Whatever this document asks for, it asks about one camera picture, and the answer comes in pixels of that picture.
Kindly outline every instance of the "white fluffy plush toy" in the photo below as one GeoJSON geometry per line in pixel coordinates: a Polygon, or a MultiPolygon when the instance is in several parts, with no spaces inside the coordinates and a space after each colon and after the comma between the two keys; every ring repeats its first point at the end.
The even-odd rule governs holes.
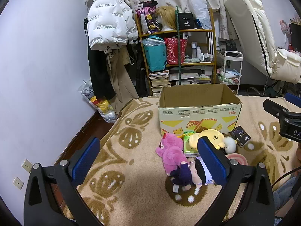
{"type": "Polygon", "coordinates": [[[225,151],[227,154],[232,154],[236,151],[236,140],[231,137],[225,137],[223,142],[225,144],[225,151]]]}

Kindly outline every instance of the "wooden floor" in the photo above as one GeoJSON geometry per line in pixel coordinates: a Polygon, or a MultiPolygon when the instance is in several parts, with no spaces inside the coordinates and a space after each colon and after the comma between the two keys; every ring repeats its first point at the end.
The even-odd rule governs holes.
{"type": "MultiPolygon", "coordinates": [[[[95,112],[95,114],[88,120],[85,126],[76,134],[76,136],[67,146],[56,164],[58,164],[61,160],[70,159],[74,152],[78,149],[81,149],[91,136],[95,136],[99,139],[103,138],[111,129],[113,124],[114,123],[107,123],[101,117],[98,111],[95,112]]],[[[56,184],[52,184],[52,188],[58,204],[63,209],[65,207],[65,203],[58,186],[56,184]]]]}

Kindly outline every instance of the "purple plush toy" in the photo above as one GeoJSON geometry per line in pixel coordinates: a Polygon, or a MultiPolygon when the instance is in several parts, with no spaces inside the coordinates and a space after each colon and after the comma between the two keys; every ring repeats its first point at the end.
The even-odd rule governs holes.
{"type": "Polygon", "coordinates": [[[165,133],[161,139],[159,147],[156,148],[158,156],[162,157],[163,166],[168,176],[173,170],[181,166],[181,162],[188,163],[183,154],[183,141],[175,134],[165,133]]]}

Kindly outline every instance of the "black cable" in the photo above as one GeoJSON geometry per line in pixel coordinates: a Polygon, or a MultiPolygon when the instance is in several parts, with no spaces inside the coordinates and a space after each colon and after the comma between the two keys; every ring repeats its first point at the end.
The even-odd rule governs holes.
{"type": "Polygon", "coordinates": [[[274,187],[281,179],[283,179],[283,178],[286,177],[287,175],[290,175],[290,174],[292,174],[293,172],[296,172],[296,171],[298,171],[298,170],[300,170],[300,169],[301,169],[301,166],[295,168],[294,170],[292,170],[292,171],[290,171],[290,172],[287,172],[287,173],[284,174],[284,175],[282,175],[280,178],[278,178],[278,179],[276,180],[275,183],[273,183],[272,188],[273,188],[273,187],[274,187]]]}

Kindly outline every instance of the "yellow plush toy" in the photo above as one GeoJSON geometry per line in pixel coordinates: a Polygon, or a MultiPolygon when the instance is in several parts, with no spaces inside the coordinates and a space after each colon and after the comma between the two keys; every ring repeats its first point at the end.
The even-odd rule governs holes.
{"type": "Polygon", "coordinates": [[[198,150],[198,140],[200,137],[208,137],[208,139],[216,149],[219,149],[219,147],[221,148],[225,147],[225,143],[224,143],[225,136],[222,135],[222,133],[220,133],[219,131],[214,129],[204,130],[200,133],[195,133],[191,135],[189,138],[190,147],[198,150]]]}

